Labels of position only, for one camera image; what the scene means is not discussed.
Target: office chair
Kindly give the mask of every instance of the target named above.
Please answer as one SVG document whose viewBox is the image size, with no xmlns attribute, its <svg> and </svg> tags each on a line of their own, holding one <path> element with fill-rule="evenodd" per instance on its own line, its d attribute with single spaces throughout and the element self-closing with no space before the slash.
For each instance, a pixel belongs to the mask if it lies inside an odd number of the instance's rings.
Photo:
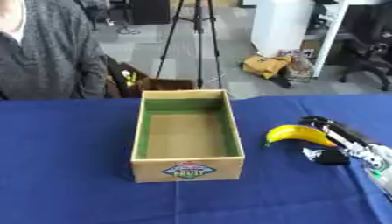
<svg viewBox="0 0 392 224">
<path fill-rule="evenodd" d="M 93 25 L 93 29 L 97 30 L 98 19 L 102 17 L 102 14 L 106 14 L 106 19 L 110 20 L 112 17 L 112 11 L 122 9 L 123 17 L 130 22 L 130 15 L 128 10 L 130 9 L 130 0 L 74 0 L 85 12 L 88 20 Z"/>
<path fill-rule="evenodd" d="M 381 90 L 388 91 L 392 66 L 380 56 L 392 46 L 392 23 L 389 22 L 392 20 L 392 2 L 360 8 L 354 6 L 347 15 L 348 23 L 343 25 L 353 34 L 354 40 L 347 40 L 342 47 L 345 56 L 340 57 L 346 69 L 339 81 L 347 82 L 347 76 L 355 72 L 370 72 L 380 79 Z"/>
</svg>

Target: gray carpet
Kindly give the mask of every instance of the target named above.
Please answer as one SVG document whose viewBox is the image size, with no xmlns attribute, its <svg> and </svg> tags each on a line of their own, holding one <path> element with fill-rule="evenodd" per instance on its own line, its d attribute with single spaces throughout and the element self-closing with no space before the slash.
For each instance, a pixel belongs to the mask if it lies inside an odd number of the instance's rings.
<svg viewBox="0 0 392 224">
<path fill-rule="evenodd" d="M 183 17 L 191 17 L 192 8 L 184 8 Z M 217 32 L 220 60 L 225 89 L 234 98 L 249 98 L 259 95 L 316 95 L 316 94 L 361 94 L 380 93 L 380 83 L 368 73 L 349 76 L 348 83 L 337 82 L 341 68 L 326 66 L 320 78 L 310 83 L 292 82 L 291 89 L 283 89 L 276 84 L 251 74 L 244 73 L 238 63 L 256 51 L 250 44 L 250 33 L 255 11 L 242 8 L 217 8 Z M 154 76 L 159 58 L 165 47 L 170 24 L 133 25 L 132 34 L 117 34 L 118 27 L 101 25 L 95 36 L 102 49 L 121 62 L 129 62 L 134 67 Z M 204 23 L 203 38 L 204 88 L 217 88 L 214 49 L 211 26 Z M 178 22 L 171 48 L 165 62 L 162 78 L 196 79 L 197 75 L 197 36 L 193 26 L 186 21 Z"/>
</svg>

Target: open box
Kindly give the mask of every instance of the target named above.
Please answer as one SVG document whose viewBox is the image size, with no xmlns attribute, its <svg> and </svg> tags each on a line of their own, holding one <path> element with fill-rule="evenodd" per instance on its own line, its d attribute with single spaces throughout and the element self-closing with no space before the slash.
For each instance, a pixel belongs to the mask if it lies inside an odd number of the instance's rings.
<svg viewBox="0 0 392 224">
<path fill-rule="evenodd" d="M 238 179 L 244 152 L 224 90 L 144 91 L 136 182 Z"/>
</svg>

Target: yellow bag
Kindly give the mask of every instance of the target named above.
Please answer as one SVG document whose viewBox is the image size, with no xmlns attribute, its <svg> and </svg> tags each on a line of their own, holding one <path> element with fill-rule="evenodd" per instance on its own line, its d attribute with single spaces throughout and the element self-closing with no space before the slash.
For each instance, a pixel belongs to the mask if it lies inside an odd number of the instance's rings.
<svg viewBox="0 0 392 224">
<path fill-rule="evenodd" d="M 269 79 L 290 63 L 291 56 L 266 58 L 255 55 L 245 59 L 242 64 L 242 70 L 246 73 L 260 75 L 265 79 Z"/>
</svg>

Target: yellow banana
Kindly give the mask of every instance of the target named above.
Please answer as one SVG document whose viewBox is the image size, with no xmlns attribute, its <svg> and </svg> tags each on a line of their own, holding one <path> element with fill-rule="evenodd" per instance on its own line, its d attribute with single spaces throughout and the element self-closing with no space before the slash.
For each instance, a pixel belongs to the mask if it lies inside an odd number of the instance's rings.
<svg viewBox="0 0 392 224">
<path fill-rule="evenodd" d="M 330 147 L 336 146 L 336 143 L 326 138 L 326 133 L 308 126 L 282 125 L 267 133 L 267 145 L 284 139 L 299 139 Z"/>
</svg>

